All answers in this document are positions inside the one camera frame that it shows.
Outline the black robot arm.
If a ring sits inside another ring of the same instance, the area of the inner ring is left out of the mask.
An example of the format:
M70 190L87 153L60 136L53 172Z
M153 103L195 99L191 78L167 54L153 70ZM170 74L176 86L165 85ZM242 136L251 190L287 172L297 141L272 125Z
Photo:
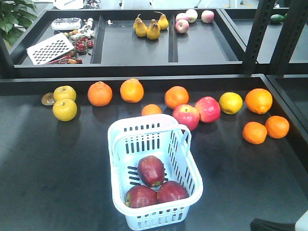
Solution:
M278 223L262 219L254 219L250 223L251 231L307 231L308 211L306 211L295 223Z

